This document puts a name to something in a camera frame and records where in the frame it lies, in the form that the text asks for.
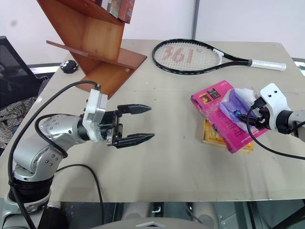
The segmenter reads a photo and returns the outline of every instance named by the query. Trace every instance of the white grip tape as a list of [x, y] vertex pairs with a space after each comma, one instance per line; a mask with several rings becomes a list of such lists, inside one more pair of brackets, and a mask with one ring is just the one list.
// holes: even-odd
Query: white grip tape
[[251, 67], [284, 71], [286, 69], [286, 64], [285, 63], [275, 63], [275, 62], [268, 62], [268, 61], [252, 60]]

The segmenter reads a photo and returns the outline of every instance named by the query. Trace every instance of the gray tabletop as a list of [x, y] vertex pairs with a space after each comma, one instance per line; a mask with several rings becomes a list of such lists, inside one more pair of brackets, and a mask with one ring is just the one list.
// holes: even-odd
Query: gray tabletop
[[[271, 42], [208, 42], [242, 58], [284, 62], [284, 72], [232, 66], [194, 76], [176, 75], [157, 68], [151, 51], [160, 41], [124, 40], [122, 47], [148, 56], [147, 60], [108, 101], [107, 109], [120, 104], [145, 104], [152, 110], [122, 118], [123, 135], [155, 133], [139, 146], [124, 149], [104, 143], [74, 146], [61, 166], [83, 163], [98, 175], [107, 202], [134, 201], [234, 201], [305, 198], [305, 162], [274, 155], [254, 145], [251, 154], [235, 153], [201, 143], [203, 118], [190, 102], [193, 93], [227, 80], [237, 88], [259, 91], [274, 82], [286, 95], [292, 110], [304, 108], [305, 78], [284, 47]], [[28, 113], [63, 86], [80, 80], [81, 70], [58, 70]], [[65, 92], [41, 114], [81, 114], [89, 93], [78, 88]], [[34, 134], [31, 127], [24, 137]], [[259, 138], [275, 150], [304, 155], [305, 143], [271, 132]], [[0, 159], [0, 197], [8, 191], [8, 149]], [[52, 200], [98, 202], [95, 183], [83, 168], [69, 168], [55, 176]]]

